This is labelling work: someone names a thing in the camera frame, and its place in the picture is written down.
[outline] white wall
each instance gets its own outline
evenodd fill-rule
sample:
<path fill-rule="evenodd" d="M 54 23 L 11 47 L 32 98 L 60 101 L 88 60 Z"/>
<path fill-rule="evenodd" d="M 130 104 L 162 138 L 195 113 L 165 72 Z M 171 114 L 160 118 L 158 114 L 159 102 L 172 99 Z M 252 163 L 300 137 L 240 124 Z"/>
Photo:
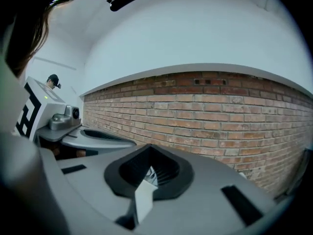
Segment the white wall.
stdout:
<path fill-rule="evenodd" d="M 301 37 L 248 0 L 165 0 L 140 10 L 93 46 L 82 93 L 179 72 L 182 64 L 233 64 L 236 72 L 275 74 L 273 80 L 313 93 Z M 188 67 L 198 69 L 183 71 Z"/>
<path fill-rule="evenodd" d="M 50 29 L 46 43 L 29 62 L 25 77 L 45 82 L 51 74 L 57 74 L 62 87 L 54 92 L 67 104 L 79 107 L 82 115 L 83 101 L 79 95 L 89 50 L 53 24 Z"/>

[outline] black knob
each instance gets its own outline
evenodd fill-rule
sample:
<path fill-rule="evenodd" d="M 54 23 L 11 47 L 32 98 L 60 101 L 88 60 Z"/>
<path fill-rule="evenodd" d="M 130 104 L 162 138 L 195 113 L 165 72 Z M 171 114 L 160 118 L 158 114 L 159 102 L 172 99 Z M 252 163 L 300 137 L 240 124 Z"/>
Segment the black knob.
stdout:
<path fill-rule="evenodd" d="M 73 118 L 75 118 L 75 119 L 79 118 L 79 109 L 78 108 L 75 108 L 73 110 Z"/>

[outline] hair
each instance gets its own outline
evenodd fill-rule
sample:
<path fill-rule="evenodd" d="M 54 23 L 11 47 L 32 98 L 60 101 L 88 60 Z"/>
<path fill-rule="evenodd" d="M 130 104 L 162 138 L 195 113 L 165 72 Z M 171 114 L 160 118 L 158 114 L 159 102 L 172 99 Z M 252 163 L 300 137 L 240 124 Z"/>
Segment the hair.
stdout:
<path fill-rule="evenodd" d="M 16 77 L 47 40 L 51 11 L 73 0 L 19 1 L 13 33 L 8 46 L 6 62 Z"/>

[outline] black cap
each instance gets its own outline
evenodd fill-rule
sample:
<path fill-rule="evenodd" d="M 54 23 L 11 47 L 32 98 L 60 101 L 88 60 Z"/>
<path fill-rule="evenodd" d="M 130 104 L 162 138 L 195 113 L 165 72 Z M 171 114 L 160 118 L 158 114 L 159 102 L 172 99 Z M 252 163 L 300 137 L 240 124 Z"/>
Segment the black cap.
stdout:
<path fill-rule="evenodd" d="M 48 80 L 51 80 L 54 84 L 54 86 L 57 86 L 59 83 L 59 78 L 56 74 L 52 74 L 50 77 L 48 77 Z"/>

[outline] brick wall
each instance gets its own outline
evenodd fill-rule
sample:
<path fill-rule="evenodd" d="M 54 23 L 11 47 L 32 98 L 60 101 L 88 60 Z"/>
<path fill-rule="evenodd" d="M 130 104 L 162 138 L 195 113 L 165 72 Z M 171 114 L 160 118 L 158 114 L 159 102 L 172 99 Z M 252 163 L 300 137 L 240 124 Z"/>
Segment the brick wall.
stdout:
<path fill-rule="evenodd" d="M 138 144 L 209 156 L 273 195 L 312 140 L 313 101 L 269 80 L 226 72 L 148 77 L 85 96 L 84 124 Z"/>

